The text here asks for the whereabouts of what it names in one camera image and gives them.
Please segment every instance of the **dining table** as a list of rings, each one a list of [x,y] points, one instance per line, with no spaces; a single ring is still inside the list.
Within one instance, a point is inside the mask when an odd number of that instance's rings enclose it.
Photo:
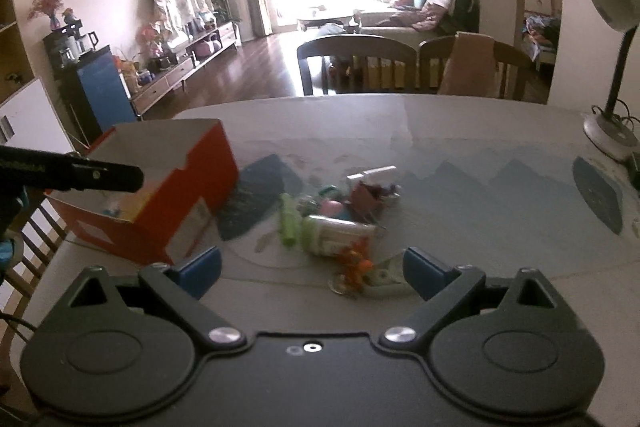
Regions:
[[[640,423],[640,200],[625,167],[584,135],[580,112],[492,98],[345,94],[224,103],[175,118],[220,119],[239,169],[276,155],[293,196],[396,166],[400,197],[380,218],[384,233],[372,245],[374,263],[415,247],[488,276],[539,269],[602,348],[604,377],[590,414],[607,427]],[[577,161],[613,189],[619,230],[578,190]],[[331,263],[282,245],[277,207],[226,241],[212,222],[199,246],[220,247],[223,260],[220,279],[201,302],[242,331],[378,335],[422,302],[411,288],[357,298],[332,292]],[[110,275],[140,269],[71,233],[24,318],[39,324],[91,265]],[[23,347],[16,338],[11,360],[17,371]]]

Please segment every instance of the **vase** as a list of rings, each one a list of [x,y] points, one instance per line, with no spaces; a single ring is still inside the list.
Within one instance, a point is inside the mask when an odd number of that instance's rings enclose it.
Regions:
[[[49,15],[49,28],[51,28],[51,31],[60,28],[60,21],[58,20],[58,17],[56,17],[55,13]]]

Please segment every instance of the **pink towel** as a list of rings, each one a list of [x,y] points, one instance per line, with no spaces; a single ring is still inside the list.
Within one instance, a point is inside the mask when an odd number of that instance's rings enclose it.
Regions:
[[[488,35],[458,32],[438,94],[497,96],[494,40]]]

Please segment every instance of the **orange shoe box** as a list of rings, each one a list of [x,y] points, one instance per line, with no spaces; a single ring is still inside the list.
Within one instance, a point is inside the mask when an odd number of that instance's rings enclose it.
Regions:
[[[220,120],[119,124],[88,157],[136,165],[145,185],[136,194],[70,190],[48,198],[80,239],[139,264],[190,255],[238,180]]]

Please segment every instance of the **chair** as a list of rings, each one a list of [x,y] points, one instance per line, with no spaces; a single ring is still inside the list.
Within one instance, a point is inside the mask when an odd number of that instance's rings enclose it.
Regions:
[[[15,217],[9,230],[24,241],[24,254],[17,266],[6,272],[0,285],[3,314],[21,318],[47,266],[66,237],[66,225],[57,216],[41,191],[28,189],[29,205]],[[9,350],[18,336],[25,342],[28,330],[0,315],[0,404],[21,412],[35,413],[29,393],[15,374]]]
[[[420,68],[419,89],[421,92],[438,91],[442,83],[445,64],[451,56],[455,41],[455,36],[440,37],[423,42],[420,45],[418,60]],[[500,81],[498,97],[505,98],[507,96],[510,79],[515,77],[511,98],[513,100],[522,100],[527,78],[530,78],[533,74],[531,71],[533,62],[524,52],[503,42],[495,42],[494,58],[497,63],[496,74]]]
[[[325,57],[341,58],[347,65],[344,74],[338,74],[338,79],[334,78],[334,84],[337,85],[333,88],[336,92],[413,92],[415,87],[415,50],[402,42],[384,37],[329,35],[305,42],[298,48],[297,55],[305,96],[314,93],[307,60],[310,57],[322,57],[321,81],[324,94],[328,94],[330,87]]]

